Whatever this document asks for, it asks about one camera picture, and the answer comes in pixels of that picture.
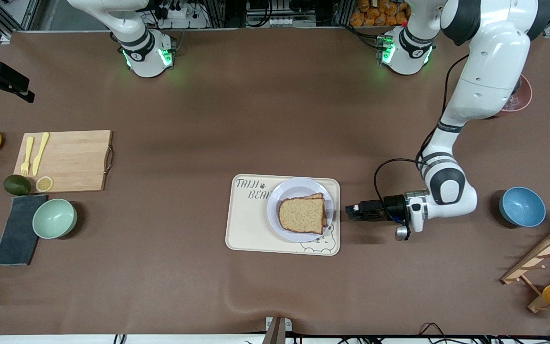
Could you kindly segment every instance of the yellow knife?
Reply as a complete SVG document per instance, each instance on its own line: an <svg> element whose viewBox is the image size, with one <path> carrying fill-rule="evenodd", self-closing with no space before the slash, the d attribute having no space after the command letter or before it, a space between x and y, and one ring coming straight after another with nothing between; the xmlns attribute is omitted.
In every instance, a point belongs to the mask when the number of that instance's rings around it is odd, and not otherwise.
<svg viewBox="0 0 550 344"><path fill-rule="evenodd" d="M44 154L44 148L46 148L46 143L48 143L48 139L50 138L50 133L45 132L42 135L42 143L40 143L40 151L37 153L37 157L33 159L33 176L37 176L37 171L40 167L40 161L42 161L42 155Z"/></svg>

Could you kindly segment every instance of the cloth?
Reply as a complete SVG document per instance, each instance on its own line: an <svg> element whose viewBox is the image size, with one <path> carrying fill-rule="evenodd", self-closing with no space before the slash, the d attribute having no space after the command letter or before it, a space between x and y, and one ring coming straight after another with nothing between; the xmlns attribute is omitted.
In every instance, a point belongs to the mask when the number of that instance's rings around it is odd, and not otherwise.
<svg viewBox="0 0 550 344"><path fill-rule="evenodd" d="M0 239L0 265L29 265L37 245L33 214L46 199L45 194L11 199L10 215Z"/></svg>

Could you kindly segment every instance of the beige tray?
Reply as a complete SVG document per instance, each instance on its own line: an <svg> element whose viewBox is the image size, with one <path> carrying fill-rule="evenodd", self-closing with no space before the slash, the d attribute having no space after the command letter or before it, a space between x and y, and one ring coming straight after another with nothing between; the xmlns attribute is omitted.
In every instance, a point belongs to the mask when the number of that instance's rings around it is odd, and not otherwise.
<svg viewBox="0 0 550 344"><path fill-rule="evenodd" d="M311 242L290 242L271 228L266 203L271 192L293 177L239 174L233 178L226 245L232 250L334 256L340 248L340 185L334 179L312 178L325 187L334 203L332 224Z"/></svg>

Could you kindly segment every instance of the white plate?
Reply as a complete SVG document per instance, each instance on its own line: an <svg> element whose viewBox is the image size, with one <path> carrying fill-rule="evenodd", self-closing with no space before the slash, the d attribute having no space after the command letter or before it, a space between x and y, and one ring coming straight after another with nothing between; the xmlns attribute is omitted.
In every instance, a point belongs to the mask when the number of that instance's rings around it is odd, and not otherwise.
<svg viewBox="0 0 550 344"><path fill-rule="evenodd" d="M293 242L309 242L321 237L321 235L315 233L294 233L286 231L279 223L279 205L286 198L306 197L319 192L324 195L324 210L326 213L326 220L328 221L325 228L328 228L332 223L334 205L325 187L309 178L291 178L278 185L271 193L269 201L266 204L266 213L275 232L284 239Z"/></svg>

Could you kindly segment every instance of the bread slice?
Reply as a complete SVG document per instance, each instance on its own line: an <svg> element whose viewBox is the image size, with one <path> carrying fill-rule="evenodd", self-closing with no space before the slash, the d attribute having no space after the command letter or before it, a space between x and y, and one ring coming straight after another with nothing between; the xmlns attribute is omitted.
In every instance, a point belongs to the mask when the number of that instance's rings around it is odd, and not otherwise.
<svg viewBox="0 0 550 344"><path fill-rule="evenodd" d="M306 196L306 197L303 197L304 200L312 200L314 198L323 198L324 197L324 194L321 193L321 192L318 192L318 193L314 193L310 196ZM322 227L326 227L328 226L328 220L326 220L326 212L324 211L324 217L321 218L321 226Z"/></svg>
<svg viewBox="0 0 550 344"><path fill-rule="evenodd" d="M324 198L290 198L279 205L281 227L295 233L323 234Z"/></svg>

